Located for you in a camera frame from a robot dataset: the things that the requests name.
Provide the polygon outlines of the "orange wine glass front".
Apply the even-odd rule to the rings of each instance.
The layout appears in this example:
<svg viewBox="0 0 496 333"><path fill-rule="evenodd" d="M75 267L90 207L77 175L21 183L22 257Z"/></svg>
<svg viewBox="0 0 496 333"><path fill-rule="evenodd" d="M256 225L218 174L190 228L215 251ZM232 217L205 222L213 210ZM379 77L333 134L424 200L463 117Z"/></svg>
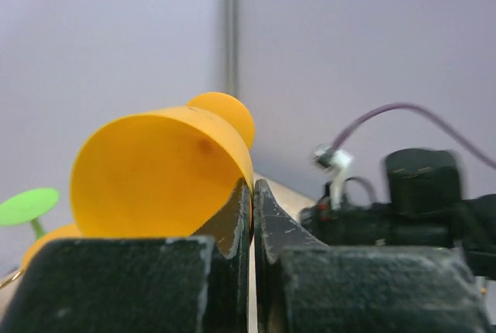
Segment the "orange wine glass front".
<svg viewBox="0 0 496 333"><path fill-rule="evenodd" d="M117 118L80 148L71 171L74 221L86 237L193 234L239 183L254 185L248 108L222 92Z"/></svg>

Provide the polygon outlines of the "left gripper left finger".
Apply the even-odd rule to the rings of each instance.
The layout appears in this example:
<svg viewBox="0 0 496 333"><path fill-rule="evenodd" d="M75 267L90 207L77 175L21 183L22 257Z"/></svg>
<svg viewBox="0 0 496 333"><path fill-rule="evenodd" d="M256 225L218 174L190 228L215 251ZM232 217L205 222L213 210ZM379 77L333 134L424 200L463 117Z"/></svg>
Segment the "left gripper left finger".
<svg viewBox="0 0 496 333"><path fill-rule="evenodd" d="M250 189L193 235L61 239L32 259L3 332L245 332Z"/></svg>

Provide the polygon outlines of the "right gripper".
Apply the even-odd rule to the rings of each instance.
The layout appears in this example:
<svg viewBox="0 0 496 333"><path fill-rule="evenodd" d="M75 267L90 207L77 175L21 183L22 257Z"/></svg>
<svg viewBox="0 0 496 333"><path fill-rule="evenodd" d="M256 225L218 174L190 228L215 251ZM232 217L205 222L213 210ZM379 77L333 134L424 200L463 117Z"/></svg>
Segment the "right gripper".
<svg viewBox="0 0 496 333"><path fill-rule="evenodd" d="M312 207L300 212L303 228L327 245L416 245L453 248L453 212L463 200L459 164L454 152L401 149L383 160L390 200L375 200L371 183L362 177L370 196L367 206L343 197L331 207L330 185Z"/></svg>

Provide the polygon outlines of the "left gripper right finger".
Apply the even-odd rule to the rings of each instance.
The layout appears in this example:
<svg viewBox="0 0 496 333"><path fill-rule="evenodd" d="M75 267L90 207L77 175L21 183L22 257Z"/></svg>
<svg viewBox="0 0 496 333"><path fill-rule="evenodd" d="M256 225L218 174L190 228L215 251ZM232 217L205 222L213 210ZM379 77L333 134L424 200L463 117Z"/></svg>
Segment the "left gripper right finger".
<svg viewBox="0 0 496 333"><path fill-rule="evenodd" d="M329 246L253 196L261 332L489 332L474 276L450 249Z"/></svg>

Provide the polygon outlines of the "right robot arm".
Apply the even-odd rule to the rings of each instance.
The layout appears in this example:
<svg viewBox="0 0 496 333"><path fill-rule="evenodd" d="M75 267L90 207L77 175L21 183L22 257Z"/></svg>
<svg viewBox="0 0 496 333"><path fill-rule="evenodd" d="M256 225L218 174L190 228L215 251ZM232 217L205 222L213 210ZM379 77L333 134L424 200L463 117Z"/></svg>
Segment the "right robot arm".
<svg viewBox="0 0 496 333"><path fill-rule="evenodd" d="M402 149L384 158L390 200L378 202L371 183L363 185L365 207L344 197L333 209L330 183L312 207L303 208L303 228L327 245L415 245L454 248L476 276L495 278L495 196L463 196L463 175L449 150Z"/></svg>

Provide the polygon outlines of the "green wine glass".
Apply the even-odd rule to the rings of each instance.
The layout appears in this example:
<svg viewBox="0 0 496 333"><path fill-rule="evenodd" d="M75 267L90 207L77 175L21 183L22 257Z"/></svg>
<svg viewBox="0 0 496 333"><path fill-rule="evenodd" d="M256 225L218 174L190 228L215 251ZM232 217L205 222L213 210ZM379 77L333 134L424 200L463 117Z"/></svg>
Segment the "green wine glass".
<svg viewBox="0 0 496 333"><path fill-rule="evenodd" d="M39 187L17 194L1 203L1 226L28 223L35 239L41 239L46 231L40 217L50 211L58 201L59 192L51 187Z"/></svg>

